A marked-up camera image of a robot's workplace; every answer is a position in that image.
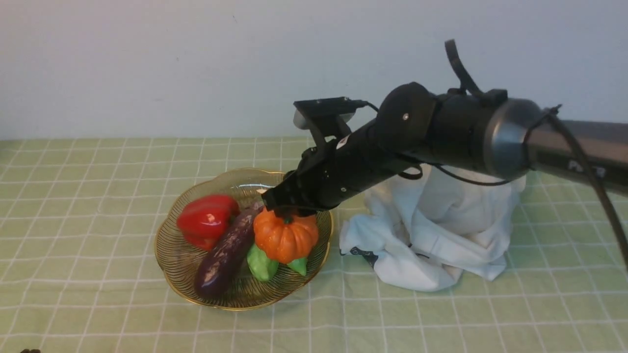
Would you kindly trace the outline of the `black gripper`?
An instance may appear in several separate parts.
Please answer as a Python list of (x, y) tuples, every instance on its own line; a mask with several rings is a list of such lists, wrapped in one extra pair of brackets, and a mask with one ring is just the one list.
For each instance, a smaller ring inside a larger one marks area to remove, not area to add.
[(417, 165), (411, 156), (417, 131), (402, 119), (374, 119), (339, 142), (305, 159), (280, 184), (262, 195), (277, 215), (311, 215)]

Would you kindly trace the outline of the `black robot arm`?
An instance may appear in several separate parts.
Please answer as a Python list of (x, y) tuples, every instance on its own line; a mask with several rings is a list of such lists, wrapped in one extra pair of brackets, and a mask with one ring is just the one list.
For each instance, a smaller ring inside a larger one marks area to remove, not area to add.
[(364, 126), (347, 121), (368, 102), (349, 98), (296, 101), (294, 123), (315, 147), (262, 195), (269, 210), (312, 215), (336, 208), (423, 164), (489, 175), (508, 183), (536, 170), (627, 194), (627, 125), (561, 120), (505, 90), (435, 95), (419, 83), (394, 89)]

